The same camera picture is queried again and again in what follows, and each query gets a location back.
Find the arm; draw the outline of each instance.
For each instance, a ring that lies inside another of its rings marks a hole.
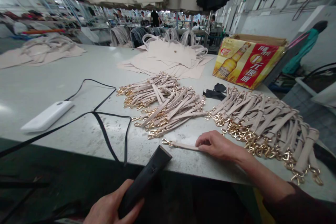
[[[295,184],[279,178],[243,147],[218,131],[203,133],[196,141],[200,151],[238,164],[264,197],[264,206],[277,223],[336,223],[335,215]]]
[[[138,217],[138,214],[145,202],[140,200],[135,207],[122,219],[119,219],[118,208],[121,200],[131,186],[133,180],[126,180],[118,190],[100,198],[91,208],[89,214],[84,220],[84,224],[132,224]]]
[[[278,202],[295,193],[290,184],[261,164],[243,147],[232,143],[218,131],[210,131],[200,135],[196,141],[196,147],[216,158],[238,164],[267,202]]]

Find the hair clipper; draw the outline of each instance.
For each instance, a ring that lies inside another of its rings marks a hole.
[[[124,218],[139,200],[146,195],[154,178],[163,170],[171,158],[172,156],[159,145],[148,164],[142,169],[133,184],[126,191],[118,209],[120,219]]]

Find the white power bank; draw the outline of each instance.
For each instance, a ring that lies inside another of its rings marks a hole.
[[[21,131],[24,132],[39,132],[47,130],[53,125],[62,115],[64,115],[74,104],[72,101],[55,102],[49,108],[34,117],[24,126]]]

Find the yellow box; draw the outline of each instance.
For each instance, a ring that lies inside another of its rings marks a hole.
[[[283,55],[285,38],[235,34],[218,51],[213,75],[255,89]]]

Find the hand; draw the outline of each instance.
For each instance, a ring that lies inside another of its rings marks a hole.
[[[122,219],[119,219],[118,208],[121,200],[131,186],[133,180],[127,179],[118,190],[100,198],[91,208],[84,224],[131,224],[133,223],[145,202],[140,200],[135,207]]]
[[[200,135],[196,141],[196,147],[211,156],[233,162],[248,154],[243,147],[232,143],[218,131],[209,131]]]

